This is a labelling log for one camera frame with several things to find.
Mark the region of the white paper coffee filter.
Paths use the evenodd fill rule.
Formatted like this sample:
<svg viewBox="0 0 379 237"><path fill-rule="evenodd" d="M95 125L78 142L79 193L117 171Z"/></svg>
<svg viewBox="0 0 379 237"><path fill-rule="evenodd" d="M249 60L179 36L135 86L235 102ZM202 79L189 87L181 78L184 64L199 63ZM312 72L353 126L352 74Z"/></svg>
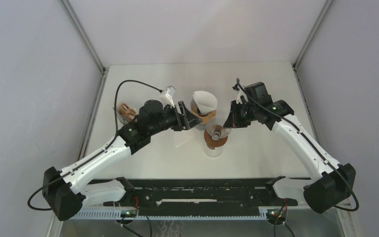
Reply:
<svg viewBox="0 0 379 237"><path fill-rule="evenodd" d="M197 112L200 115L207 115L217 109L218 100L210 92L195 91L193 93L193 99L197 105Z"/></svg>
<svg viewBox="0 0 379 237"><path fill-rule="evenodd" d="M191 130L175 131L173 133L173 142L176 148L179 148L186 142L190 141L195 134Z"/></svg>

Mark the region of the clear glass with brown band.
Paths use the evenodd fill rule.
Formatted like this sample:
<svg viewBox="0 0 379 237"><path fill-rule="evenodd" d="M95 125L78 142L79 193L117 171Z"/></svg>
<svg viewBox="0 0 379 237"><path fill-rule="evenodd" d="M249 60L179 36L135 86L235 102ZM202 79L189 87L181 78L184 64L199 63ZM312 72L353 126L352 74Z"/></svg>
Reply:
<svg viewBox="0 0 379 237"><path fill-rule="evenodd" d="M223 153L223 147L209 147L205 145L203 149L205 154L212 159L218 158Z"/></svg>

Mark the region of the grey ribbed glass dripper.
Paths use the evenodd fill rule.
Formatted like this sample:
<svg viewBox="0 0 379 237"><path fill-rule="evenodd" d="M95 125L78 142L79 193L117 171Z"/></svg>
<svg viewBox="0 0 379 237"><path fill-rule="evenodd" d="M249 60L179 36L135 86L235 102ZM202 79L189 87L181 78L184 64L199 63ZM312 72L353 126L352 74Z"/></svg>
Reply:
<svg viewBox="0 0 379 237"><path fill-rule="evenodd" d="M208 114L210 114L210 112L207 112L207 113L202 113L199 108L198 108L198 105L196 103L196 101L194 99L191 100L191 103L190 103L190 110L193 114L197 115L197 116L200 116L200 117L205 117L207 116Z"/></svg>

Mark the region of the clear glass dripper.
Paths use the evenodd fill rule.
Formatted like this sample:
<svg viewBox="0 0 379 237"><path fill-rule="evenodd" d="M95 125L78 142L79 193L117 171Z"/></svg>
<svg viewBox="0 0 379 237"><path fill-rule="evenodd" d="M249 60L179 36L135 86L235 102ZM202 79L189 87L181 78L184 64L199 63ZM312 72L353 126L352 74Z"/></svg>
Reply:
<svg viewBox="0 0 379 237"><path fill-rule="evenodd" d="M212 140L218 141L227 138L231 133L231 127L225 127L226 119L223 117L213 117L206 124L206 131Z"/></svg>

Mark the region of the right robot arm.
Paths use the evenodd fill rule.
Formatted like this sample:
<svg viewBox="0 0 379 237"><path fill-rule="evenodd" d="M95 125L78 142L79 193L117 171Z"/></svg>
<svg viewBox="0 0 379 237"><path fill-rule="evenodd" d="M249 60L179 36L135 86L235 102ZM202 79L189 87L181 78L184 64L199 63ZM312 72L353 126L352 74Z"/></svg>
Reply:
<svg viewBox="0 0 379 237"><path fill-rule="evenodd" d="M284 100L273 101L263 82L242 86L236 80L238 92L230 103L225 128L246 128L257 121L276 134L293 151L305 167L309 179L278 176L268 183L266 201L279 205L285 198L307 204L314 212L324 213L334 207L354 212L360 207L353 191L356 170L341 164L306 131L292 107Z"/></svg>

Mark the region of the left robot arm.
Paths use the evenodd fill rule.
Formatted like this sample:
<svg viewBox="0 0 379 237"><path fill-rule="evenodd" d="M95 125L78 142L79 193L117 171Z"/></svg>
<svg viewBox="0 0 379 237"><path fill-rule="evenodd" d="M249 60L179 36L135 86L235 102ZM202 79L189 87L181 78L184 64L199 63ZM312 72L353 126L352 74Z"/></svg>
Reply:
<svg viewBox="0 0 379 237"><path fill-rule="evenodd" d="M43 175L42 196L60 221L72 218L86 206L108 201L128 206L135 196L125 178L99 184L90 184L90 181L100 171L148 145L152 136L168 129L190 130L201 122L182 101L177 106L164 106L158 100L148 100L129 123L115 132L109 143L60 170L47 169Z"/></svg>

